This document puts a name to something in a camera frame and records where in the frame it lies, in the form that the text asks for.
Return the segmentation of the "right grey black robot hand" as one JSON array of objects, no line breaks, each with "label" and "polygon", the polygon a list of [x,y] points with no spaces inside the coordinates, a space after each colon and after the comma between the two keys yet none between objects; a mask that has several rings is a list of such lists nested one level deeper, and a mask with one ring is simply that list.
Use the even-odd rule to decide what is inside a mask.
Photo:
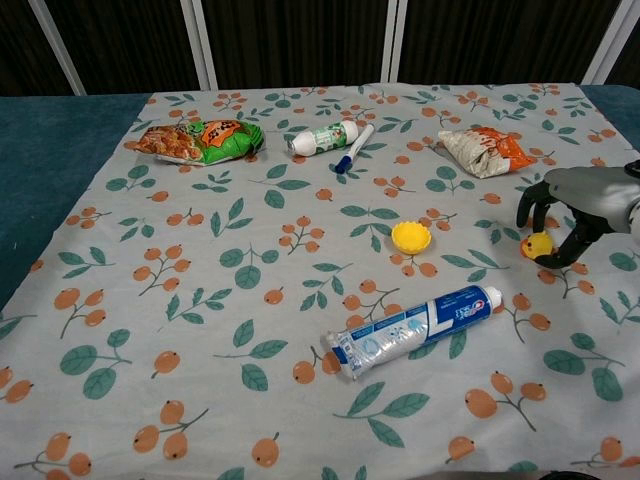
[{"label": "right grey black robot hand", "polygon": [[571,167],[548,171],[522,194],[516,225],[532,220],[535,233],[544,230],[550,206],[560,202],[573,214],[575,226],[558,250],[540,255],[534,262],[561,269],[605,234],[629,234],[639,240],[639,162],[623,167]]}]

